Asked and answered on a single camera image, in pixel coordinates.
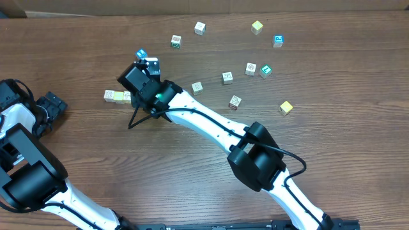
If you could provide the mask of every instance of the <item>yellow block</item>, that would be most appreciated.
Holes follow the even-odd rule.
[[[259,29],[263,28],[263,25],[261,22],[256,21],[255,23],[253,23],[252,27],[258,31]]]
[[[122,100],[123,100],[123,92],[117,92],[115,91],[114,93],[114,101],[116,103],[122,104]]]
[[[283,116],[287,115],[292,109],[293,106],[287,101],[280,105],[280,112]]]

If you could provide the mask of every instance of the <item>cube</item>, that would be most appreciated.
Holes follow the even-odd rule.
[[[273,48],[280,48],[284,43],[284,37],[282,35],[274,35]]]
[[[123,92],[122,102],[126,103],[126,104],[131,104],[130,92],[128,92],[128,91]]]
[[[271,73],[273,72],[273,69],[271,69],[271,67],[269,67],[269,65],[265,64],[263,67],[261,67],[260,69],[260,76],[264,79],[266,79],[268,76],[271,75]]]
[[[143,49],[138,50],[138,52],[136,52],[135,55],[138,60],[148,57],[148,53],[145,52],[145,50]]]
[[[123,104],[123,92],[115,91],[114,93],[114,102],[117,104]]]
[[[247,67],[245,69],[245,74],[254,76],[254,73],[256,73],[256,64],[253,63],[247,63]]]
[[[241,101],[242,101],[241,98],[239,98],[238,96],[233,95],[233,97],[230,100],[229,107],[234,109],[234,110],[237,110],[238,105],[240,105]]]
[[[280,112],[283,116],[287,115],[292,109],[293,106],[287,101],[280,105]]]
[[[104,94],[105,101],[115,102],[114,101],[114,94],[115,94],[115,91],[113,91],[113,90],[105,90],[105,94]]]
[[[180,49],[181,47],[181,36],[173,35],[171,45],[173,48]]]
[[[203,87],[200,82],[193,83],[192,84],[192,89],[193,89],[193,95],[199,95],[203,92]]]
[[[251,32],[253,32],[255,35],[260,34],[262,30],[263,30],[263,25],[259,21],[255,21],[255,23],[251,25]]]
[[[223,84],[233,83],[233,74],[231,74],[231,72],[223,73],[222,78],[223,78]]]
[[[206,24],[202,22],[197,22],[196,26],[194,27],[194,33],[197,35],[204,35],[206,31]]]

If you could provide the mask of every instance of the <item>wooden tabletop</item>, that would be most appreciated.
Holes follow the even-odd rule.
[[[257,36],[256,20],[264,24]],[[194,34],[197,21],[204,36]],[[282,48],[273,49],[274,34],[284,35]],[[181,49],[170,47],[172,35]],[[408,229],[407,11],[0,20],[0,79],[67,102],[64,122],[41,141],[87,196],[138,224],[266,222],[288,216],[240,183],[215,144],[164,119],[127,130],[131,106],[104,101],[106,89],[124,90],[116,78],[141,47],[160,59],[162,80],[189,91],[200,81],[198,101],[260,122],[306,160],[295,181],[332,218]],[[249,77],[248,62],[274,73]],[[233,84],[222,85],[223,72]],[[242,99],[237,111],[228,107],[233,95]],[[285,100],[294,109],[281,116]],[[75,228],[40,211],[0,210],[0,229]]]

